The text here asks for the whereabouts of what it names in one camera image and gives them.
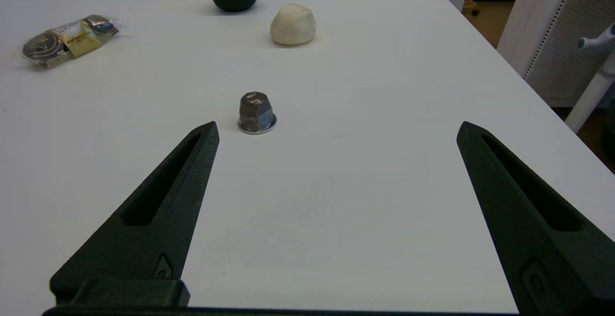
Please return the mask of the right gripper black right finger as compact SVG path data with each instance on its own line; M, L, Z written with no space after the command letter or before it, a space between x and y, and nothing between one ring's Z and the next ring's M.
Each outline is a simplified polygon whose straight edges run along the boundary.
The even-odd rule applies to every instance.
M456 142L519 313L612 316L614 241L486 129Z

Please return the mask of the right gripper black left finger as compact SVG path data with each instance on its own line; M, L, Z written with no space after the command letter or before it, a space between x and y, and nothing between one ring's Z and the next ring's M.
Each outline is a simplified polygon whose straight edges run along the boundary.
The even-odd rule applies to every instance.
M50 279L57 306L185 307L183 268L220 142L194 128Z

